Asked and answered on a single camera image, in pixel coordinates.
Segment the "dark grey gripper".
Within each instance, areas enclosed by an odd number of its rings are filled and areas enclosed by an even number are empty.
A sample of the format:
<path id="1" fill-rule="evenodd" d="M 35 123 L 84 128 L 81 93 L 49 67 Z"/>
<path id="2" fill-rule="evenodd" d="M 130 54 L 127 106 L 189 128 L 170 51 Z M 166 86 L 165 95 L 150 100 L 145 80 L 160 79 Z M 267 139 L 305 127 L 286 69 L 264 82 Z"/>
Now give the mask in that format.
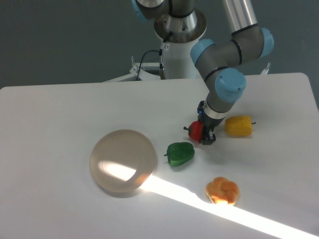
<path id="1" fill-rule="evenodd" d="M 216 141 L 215 134 L 210 134 L 210 130 L 214 129 L 220 125 L 224 119 L 224 113 L 216 112 L 211 109 L 208 103 L 205 101 L 200 101 L 197 107 L 198 120 L 202 122 L 205 131 L 202 132 L 201 139 L 199 143 L 203 145 L 211 145 Z"/>

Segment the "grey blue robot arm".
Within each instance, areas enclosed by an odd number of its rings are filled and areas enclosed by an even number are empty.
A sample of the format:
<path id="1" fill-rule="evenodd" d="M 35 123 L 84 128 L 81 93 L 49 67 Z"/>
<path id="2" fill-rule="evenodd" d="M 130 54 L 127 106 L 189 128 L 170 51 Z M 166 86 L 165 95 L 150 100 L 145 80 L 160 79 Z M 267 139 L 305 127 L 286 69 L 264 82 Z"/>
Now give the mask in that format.
<path id="1" fill-rule="evenodd" d="M 192 0 L 134 0 L 132 6 L 141 21 L 154 21 L 161 39 L 159 76 L 179 79 L 200 75 L 209 93 L 197 107 L 198 119 L 188 128 L 189 137 L 204 145 L 215 142 L 220 125 L 246 87 L 238 66 L 270 54 L 271 32 L 261 28 L 249 0 L 222 2 L 231 39 L 216 44 L 204 39 L 207 21 Z"/>

